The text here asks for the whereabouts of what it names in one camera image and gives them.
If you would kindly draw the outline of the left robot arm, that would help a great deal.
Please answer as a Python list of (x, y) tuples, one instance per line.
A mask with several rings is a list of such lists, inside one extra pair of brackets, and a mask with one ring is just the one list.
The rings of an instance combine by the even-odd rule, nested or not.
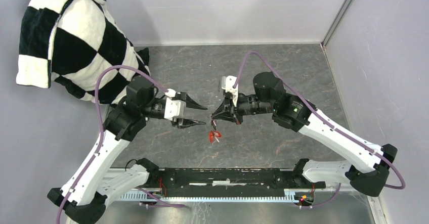
[(185, 92), (169, 89), (163, 97), (159, 88), (143, 76), (133, 78), (126, 95), (105, 119), (98, 141), (73, 177), (62, 187), (53, 188), (48, 198), (76, 223), (96, 223), (106, 208), (133, 188), (155, 186), (159, 168), (146, 158), (113, 179), (103, 178), (118, 155), (146, 126), (148, 119), (168, 120), (174, 127), (188, 128), (198, 120), (183, 117), (186, 108), (203, 109)]

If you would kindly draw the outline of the metal key organizer red handle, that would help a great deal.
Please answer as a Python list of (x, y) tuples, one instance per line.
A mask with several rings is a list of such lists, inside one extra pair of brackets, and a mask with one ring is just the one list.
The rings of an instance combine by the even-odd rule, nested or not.
[(209, 141), (211, 144), (219, 142), (222, 134), (217, 130), (217, 122), (212, 117), (210, 118), (211, 130), (209, 131)]

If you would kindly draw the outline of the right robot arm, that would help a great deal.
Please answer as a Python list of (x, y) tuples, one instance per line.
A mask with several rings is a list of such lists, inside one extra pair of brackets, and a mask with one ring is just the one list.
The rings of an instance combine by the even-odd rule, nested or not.
[(341, 161), (301, 159), (292, 174), (293, 183), (304, 188), (318, 182), (348, 184), (371, 197), (380, 195), (392, 169), (397, 148), (371, 143), (356, 136), (299, 96), (288, 93), (272, 72), (253, 78), (254, 93), (240, 93), (235, 76), (224, 76), (220, 88), (224, 100), (212, 114), (213, 120), (241, 124), (244, 116), (271, 114), (280, 127), (310, 137), (342, 157)]

